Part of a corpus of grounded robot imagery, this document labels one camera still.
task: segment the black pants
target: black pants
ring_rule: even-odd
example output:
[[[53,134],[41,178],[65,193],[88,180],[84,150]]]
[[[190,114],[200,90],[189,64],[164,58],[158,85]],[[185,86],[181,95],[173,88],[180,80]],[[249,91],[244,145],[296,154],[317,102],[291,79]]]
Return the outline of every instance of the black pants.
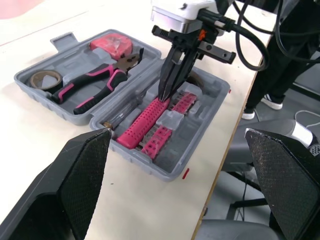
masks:
[[[313,0],[301,0],[280,26],[281,32],[304,33],[320,30],[320,6]],[[288,52],[310,59],[319,47],[319,36],[282,37]],[[283,55],[273,36],[267,47],[270,53],[269,67],[257,73],[246,107],[255,108],[265,94],[283,98],[285,92],[301,74],[306,63],[300,63]]]

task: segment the white table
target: white table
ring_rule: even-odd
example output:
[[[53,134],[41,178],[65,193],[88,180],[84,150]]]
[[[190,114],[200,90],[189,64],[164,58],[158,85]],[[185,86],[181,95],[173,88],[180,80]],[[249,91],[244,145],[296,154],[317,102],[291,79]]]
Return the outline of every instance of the white table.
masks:
[[[149,0],[121,1],[124,19],[120,19],[117,12],[118,1],[109,2],[91,0],[89,10],[83,11],[83,4],[77,8],[79,1],[57,0],[53,4],[47,0],[18,18],[0,20],[0,223],[65,143],[90,131],[88,126],[75,126],[30,99],[14,83],[14,74],[56,53],[50,39],[66,32],[74,32],[82,41],[113,28],[158,48],[163,57],[170,49],[168,42],[151,34]],[[73,6],[69,15],[66,10],[60,14],[64,5]],[[138,7],[139,14],[132,12]],[[233,7],[227,16],[238,18]],[[273,14],[254,7],[247,9],[246,16],[264,29],[272,29],[275,23]],[[20,35],[9,34],[11,28],[21,29]],[[267,44],[268,35],[254,33]],[[235,34],[225,33],[216,45],[236,52]],[[241,39],[241,46],[249,62],[258,64],[261,55],[253,44]],[[229,65],[205,57],[195,65],[227,81],[231,92],[187,164],[186,169],[190,169],[187,177],[163,182],[110,151],[86,240],[189,240],[193,237],[256,75],[238,58]]]

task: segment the pink screwdriver handle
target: pink screwdriver handle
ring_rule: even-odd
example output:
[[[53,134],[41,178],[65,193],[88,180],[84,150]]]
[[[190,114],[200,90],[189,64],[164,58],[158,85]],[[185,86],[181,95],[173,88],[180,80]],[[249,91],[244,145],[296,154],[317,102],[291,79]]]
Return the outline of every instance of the pink screwdriver handle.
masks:
[[[147,132],[156,124],[157,119],[167,109],[169,103],[170,98],[164,102],[158,98],[153,100],[116,141],[127,149],[136,148]]]

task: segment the sneaker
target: sneaker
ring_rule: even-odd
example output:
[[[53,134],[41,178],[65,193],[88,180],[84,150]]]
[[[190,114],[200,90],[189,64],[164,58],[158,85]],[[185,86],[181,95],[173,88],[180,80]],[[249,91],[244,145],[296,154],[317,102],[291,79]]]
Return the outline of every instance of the sneaker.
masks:
[[[283,107],[282,102],[284,101],[284,98],[285,96],[278,98],[267,93],[266,95],[263,96],[263,98],[261,99],[261,102],[263,102],[273,110],[280,110]]]
[[[242,119],[244,120],[252,120],[255,118],[255,109],[254,108],[248,108],[245,107],[243,113],[242,113]]]

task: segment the tool case handle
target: tool case handle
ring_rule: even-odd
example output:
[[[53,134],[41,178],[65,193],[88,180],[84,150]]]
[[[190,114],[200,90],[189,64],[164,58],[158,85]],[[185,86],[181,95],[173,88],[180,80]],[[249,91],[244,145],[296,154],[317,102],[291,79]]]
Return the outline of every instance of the tool case handle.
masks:
[[[51,39],[50,42],[55,46],[58,52],[62,52],[79,43],[72,32],[67,32],[61,36],[55,37]]]

